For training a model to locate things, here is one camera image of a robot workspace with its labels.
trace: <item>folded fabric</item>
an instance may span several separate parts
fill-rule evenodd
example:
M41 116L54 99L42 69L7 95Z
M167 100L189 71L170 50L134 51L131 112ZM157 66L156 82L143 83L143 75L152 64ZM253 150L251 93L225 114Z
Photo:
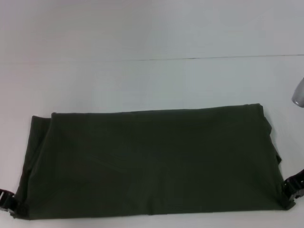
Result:
M12 216L289 209L270 132L259 104L33 116Z

